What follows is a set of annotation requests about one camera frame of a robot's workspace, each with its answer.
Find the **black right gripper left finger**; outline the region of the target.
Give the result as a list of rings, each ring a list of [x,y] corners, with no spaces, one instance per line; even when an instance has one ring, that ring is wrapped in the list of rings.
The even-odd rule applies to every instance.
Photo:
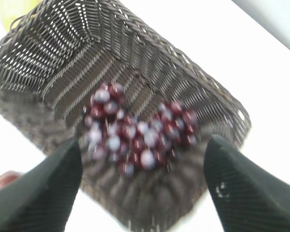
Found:
[[[81,150],[67,140],[0,189],[0,232],[62,232],[83,174]]]

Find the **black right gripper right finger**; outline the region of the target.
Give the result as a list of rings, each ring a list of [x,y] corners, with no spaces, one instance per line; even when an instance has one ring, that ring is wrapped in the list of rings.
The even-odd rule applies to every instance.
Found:
[[[203,173],[226,232],[290,232],[290,185],[219,135],[209,140]]]

